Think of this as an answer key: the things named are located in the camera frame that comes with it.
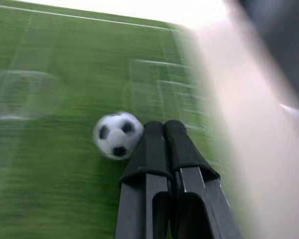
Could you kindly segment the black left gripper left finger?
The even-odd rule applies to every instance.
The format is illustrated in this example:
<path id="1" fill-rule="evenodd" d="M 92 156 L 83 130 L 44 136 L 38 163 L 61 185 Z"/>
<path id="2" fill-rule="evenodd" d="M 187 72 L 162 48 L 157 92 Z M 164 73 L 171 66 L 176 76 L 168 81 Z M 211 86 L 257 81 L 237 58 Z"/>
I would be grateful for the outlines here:
<path id="1" fill-rule="evenodd" d="M 119 180 L 115 238 L 166 238 L 171 180 L 163 124 L 148 121 L 139 147 Z"/>

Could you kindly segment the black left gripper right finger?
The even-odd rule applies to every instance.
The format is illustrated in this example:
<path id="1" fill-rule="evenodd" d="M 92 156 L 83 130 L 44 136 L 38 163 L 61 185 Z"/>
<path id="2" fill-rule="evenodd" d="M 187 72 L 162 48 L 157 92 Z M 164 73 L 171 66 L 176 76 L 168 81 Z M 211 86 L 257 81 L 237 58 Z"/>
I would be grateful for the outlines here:
<path id="1" fill-rule="evenodd" d="M 172 185 L 174 239 L 240 239 L 242 234 L 221 187 L 220 174 L 205 160 L 185 125 L 164 124 Z"/>

